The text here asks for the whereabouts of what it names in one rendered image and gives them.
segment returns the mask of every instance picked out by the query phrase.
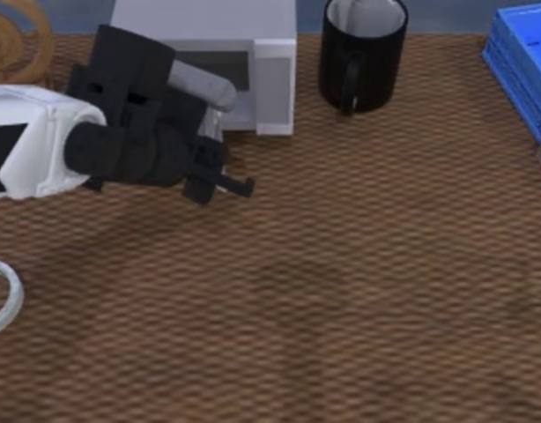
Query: white circular object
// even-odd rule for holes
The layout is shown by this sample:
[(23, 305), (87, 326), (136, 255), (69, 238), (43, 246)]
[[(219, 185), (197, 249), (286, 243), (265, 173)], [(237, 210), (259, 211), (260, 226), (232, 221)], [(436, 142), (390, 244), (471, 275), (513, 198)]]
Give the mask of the white circular object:
[(24, 288), (16, 272), (8, 264), (0, 262), (0, 276), (8, 280), (8, 299), (0, 310), (0, 331), (16, 318), (24, 303)]

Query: brown circular object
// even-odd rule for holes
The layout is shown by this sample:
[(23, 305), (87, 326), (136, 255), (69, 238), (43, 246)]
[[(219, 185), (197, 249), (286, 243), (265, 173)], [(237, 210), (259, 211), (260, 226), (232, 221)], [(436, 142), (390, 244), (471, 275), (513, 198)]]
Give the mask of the brown circular object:
[(0, 0), (0, 3), (19, 11), (33, 23), (39, 44), (26, 67), (8, 71), (7, 68), (24, 54), (24, 36), (14, 22), (0, 13), (0, 84), (36, 83), (43, 78), (53, 59), (55, 40), (51, 25), (35, 0)]
[(24, 40), (18, 27), (0, 13), (0, 71), (24, 54)]

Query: blue box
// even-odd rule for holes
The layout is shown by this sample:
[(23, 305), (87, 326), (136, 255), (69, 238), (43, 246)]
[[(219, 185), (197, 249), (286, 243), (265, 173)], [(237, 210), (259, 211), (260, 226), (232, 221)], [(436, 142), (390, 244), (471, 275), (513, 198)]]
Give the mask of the blue box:
[(541, 143), (541, 4), (499, 9), (482, 56)]

